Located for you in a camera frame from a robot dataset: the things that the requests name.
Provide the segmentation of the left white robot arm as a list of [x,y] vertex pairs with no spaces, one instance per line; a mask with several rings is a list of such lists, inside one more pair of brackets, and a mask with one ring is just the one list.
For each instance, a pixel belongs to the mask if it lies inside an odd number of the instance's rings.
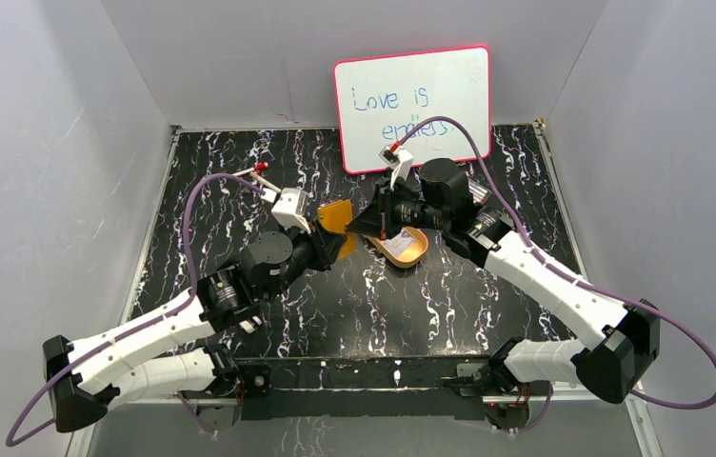
[[230,257],[196,288],[124,325],[71,341],[43,345],[55,427],[72,432],[125,403],[174,391],[228,396],[241,373],[220,344],[169,356],[168,350],[229,328],[252,332],[260,307],[308,270],[325,271],[348,241],[347,225],[321,217],[309,232],[267,231]]

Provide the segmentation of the loose silver VIP card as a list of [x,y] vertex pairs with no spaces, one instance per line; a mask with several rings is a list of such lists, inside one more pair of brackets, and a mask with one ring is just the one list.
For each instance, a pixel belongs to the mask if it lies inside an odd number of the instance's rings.
[[417,239],[408,230],[403,229],[394,238],[386,240],[383,246],[392,256],[399,257],[416,242]]

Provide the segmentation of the tan oval tray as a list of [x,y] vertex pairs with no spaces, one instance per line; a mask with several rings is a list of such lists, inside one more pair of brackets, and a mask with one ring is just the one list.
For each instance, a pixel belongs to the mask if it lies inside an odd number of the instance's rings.
[[377,248],[381,254],[389,260],[395,267],[397,268],[412,268],[417,263],[419,263],[423,257],[425,256],[427,250],[428,250],[428,238],[427,236],[418,228],[411,228],[411,227],[405,227],[400,230],[400,232],[405,229],[408,230],[416,239],[417,242],[409,249],[407,249],[401,256],[394,257],[392,256],[383,246],[383,243],[386,240],[378,240],[375,238],[367,237],[367,240],[373,244],[375,248]]

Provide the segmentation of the white marker pen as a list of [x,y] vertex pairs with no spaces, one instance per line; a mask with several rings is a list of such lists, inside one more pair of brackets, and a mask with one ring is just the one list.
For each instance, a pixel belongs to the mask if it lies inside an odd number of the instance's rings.
[[261,176],[259,173],[257,173],[256,171],[253,171],[253,172],[250,174],[250,176],[251,176],[255,181],[257,181],[258,183],[260,183],[264,188],[272,190],[272,191],[273,191],[274,193],[276,193],[277,195],[280,195],[280,194],[282,193],[282,190],[281,190],[279,187],[277,187],[277,186],[275,186],[274,184],[272,184],[270,181],[268,181],[266,178],[262,177],[262,176]]

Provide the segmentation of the red capped marker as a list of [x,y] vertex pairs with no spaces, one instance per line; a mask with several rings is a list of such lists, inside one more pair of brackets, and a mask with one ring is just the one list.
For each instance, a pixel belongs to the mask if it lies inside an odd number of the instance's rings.
[[235,176],[235,177],[251,176],[254,173],[260,173],[260,172],[266,170],[268,167],[269,167],[268,162],[260,162],[251,168],[241,169],[239,171],[234,172],[233,176]]

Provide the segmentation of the white plastic clip block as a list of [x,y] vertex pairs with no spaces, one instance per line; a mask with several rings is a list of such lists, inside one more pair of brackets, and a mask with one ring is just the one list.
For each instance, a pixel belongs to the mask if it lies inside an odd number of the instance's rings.
[[252,334],[262,325],[263,321],[259,316],[253,316],[239,323],[240,328],[248,334]]

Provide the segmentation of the white board pink frame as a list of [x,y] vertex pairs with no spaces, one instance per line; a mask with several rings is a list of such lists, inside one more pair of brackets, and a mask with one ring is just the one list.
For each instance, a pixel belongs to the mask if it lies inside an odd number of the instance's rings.
[[350,174],[384,170],[380,152],[395,142],[415,165],[490,155],[491,54],[483,45],[343,60],[333,79]]

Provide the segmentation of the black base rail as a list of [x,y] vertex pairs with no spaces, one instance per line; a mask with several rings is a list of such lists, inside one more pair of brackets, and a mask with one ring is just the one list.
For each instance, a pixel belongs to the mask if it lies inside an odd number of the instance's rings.
[[484,356],[239,358],[247,421],[293,417],[484,420]]

